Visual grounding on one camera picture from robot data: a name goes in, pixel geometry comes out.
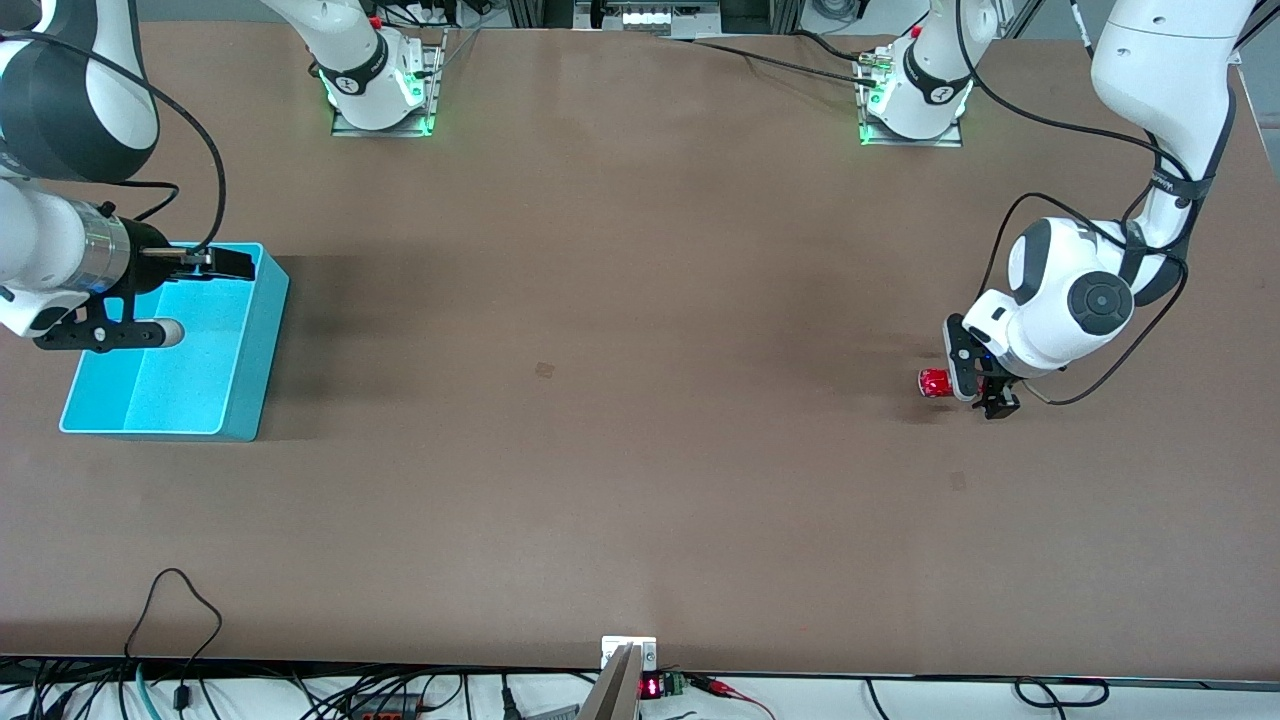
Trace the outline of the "grey metal mount bar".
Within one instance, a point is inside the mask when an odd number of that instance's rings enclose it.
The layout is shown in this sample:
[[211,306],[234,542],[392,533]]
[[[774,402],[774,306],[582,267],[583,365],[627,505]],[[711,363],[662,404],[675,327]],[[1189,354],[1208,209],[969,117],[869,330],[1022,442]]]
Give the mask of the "grey metal mount bar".
[[635,639],[620,641],[604,652],[605,664],[575,720],[640,720],[640,680],[646,648]]

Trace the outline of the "lit electronics box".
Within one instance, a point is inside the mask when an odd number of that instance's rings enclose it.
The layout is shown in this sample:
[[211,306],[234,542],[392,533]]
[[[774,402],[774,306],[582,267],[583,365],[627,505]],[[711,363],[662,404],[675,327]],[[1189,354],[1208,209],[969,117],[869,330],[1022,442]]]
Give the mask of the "lit electronics box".
[[622,31],[667,38],[722,33],[719,0],[573,0],[572,29]]

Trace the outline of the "orange power strip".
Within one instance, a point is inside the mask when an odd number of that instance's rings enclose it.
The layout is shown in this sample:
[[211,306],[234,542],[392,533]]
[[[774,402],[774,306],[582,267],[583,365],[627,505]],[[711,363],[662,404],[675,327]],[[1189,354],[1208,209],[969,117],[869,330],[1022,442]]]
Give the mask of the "orange power strip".
[[376,692],[353,696],[344,714],[348,720],[419,720],[424,708],[417,694]]

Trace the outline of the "blue plastic storage box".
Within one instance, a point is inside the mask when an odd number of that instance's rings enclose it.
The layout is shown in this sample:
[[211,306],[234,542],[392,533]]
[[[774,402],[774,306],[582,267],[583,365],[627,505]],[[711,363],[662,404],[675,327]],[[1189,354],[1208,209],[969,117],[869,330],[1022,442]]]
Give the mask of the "blue plastic storage box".
[[61,411],[68,434],[251,442],[259,432],[291,279],[261,243],[229,243],[253,281],[172,282],[137,299],[138,318],[178,322],[168,348],[86,351]]

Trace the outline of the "aluminium frame profile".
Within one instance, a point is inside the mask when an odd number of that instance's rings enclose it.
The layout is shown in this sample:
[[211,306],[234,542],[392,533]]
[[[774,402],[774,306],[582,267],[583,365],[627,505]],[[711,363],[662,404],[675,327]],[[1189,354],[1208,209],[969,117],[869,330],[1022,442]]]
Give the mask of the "aluminium frame profile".
[[1280,18],[1280,0],[1256,0],[1251,14],[1247,17],[1245,23],[1242,27],[1242,32],[1236,37],[1228,63],[1231,65],[1239,65],[1242,63],[1242,50],[1251,41],[1260,37],[1260,35],[1277,18]]

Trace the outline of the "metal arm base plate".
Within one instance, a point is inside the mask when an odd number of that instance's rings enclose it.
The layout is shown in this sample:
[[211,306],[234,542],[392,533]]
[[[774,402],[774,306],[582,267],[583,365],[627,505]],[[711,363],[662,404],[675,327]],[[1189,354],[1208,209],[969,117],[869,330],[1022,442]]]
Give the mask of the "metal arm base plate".
[[324,81],[332,106],[330,135],[348,138],[425,138],[433,135],[442,91],[445,47],[424,44],[390,27],[387,67],[360,96]]
[[910,38],[864,53],[852,63],[858,79],[858,122],[864,145],[960,147],[960,117],[973,79],[938,79],[913,60]]

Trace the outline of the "white mount bracket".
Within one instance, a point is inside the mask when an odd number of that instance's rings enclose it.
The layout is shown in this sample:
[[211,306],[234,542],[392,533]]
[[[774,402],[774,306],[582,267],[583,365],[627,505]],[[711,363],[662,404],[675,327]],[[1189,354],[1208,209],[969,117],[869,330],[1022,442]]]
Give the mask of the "white mount bracket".
[[620,651],[632,648],[630,659],[639,662],[644,673],[655,673],[658,666],[658,644],[653,635],[603,635],[600,641],[600,669],[604,669]]

